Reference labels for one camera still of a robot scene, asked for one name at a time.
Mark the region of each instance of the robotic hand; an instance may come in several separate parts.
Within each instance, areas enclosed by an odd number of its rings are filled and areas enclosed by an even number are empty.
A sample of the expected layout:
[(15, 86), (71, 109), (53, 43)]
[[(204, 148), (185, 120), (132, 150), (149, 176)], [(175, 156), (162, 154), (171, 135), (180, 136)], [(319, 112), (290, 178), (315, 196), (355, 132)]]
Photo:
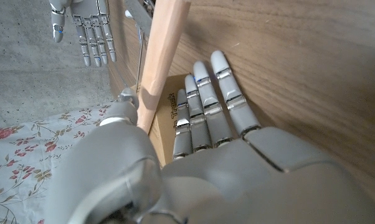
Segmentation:
[(108, 63), (105, 41), (112, 61), (116, 61), (107, 0), (49, 0), (49, 2), (52, 6), (53, 38), (56, 43), (62, 41), (65, 9), (70, 7), (86, 66), (91, 64), (88, 44), (91, 46), (96, 66), (102, 66), (101, 61), (105, 65)]
[(375, 203), (311, 144), (261, 128), (220, 51), (234, 128), (202, 62), (178, 93), (174, 161), (160, 170), (129, 88), (55, 170), (45, 223), (375, 223)]

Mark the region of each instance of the metal bracket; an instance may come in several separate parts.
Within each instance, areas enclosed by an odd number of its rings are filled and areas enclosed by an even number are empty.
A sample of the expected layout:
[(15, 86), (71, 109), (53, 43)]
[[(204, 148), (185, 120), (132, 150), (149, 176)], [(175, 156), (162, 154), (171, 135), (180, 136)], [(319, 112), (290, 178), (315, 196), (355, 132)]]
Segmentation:
[(139, 0), (125, 0), (125, 6), (146, 36), (150, 35), (153, 18)]

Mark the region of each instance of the metal rod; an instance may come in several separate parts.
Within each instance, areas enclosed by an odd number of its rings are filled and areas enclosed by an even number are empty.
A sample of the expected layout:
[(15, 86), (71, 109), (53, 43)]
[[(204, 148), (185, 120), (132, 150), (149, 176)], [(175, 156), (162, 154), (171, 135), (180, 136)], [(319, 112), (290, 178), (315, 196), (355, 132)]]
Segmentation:
[(139, 28), (139, 35), (140, 35), (140, 49), (139, 49), (139, 62), (138, 62), (138, 75), (136, 76), (136, 92), (138, 92), (138, 84), (139, 84), (139, 76), (140, 76), (140, 67), (141, 67), (141, 62), (142, 62), (142, 51), (143, 51), (143, 37), (144, 34), (142, 34), (142, 29)]

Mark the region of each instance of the cardboard box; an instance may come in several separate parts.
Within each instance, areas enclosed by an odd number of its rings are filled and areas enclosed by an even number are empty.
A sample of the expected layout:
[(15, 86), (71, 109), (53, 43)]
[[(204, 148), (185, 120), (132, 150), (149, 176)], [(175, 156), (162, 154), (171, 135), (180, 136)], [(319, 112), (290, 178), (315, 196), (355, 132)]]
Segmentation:
[(185, 88), (185, 75), (168, 77), (161, 94), (156, 115), (149, 132), (158, 159), (162, 166), (172, 162), (176, 122), (178, 118), (176, 102), (178, 90)]

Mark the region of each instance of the gray concrete floor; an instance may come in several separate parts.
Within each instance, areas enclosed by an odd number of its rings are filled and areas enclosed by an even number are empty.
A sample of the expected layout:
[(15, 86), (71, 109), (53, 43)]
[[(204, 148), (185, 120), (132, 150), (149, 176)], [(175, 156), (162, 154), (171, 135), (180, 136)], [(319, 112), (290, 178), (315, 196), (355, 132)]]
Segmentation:
[(85, 67), (70, 16), (56, 44), (48, 0), (0, 1), (0, 128), (111, 99), (107, 67)]

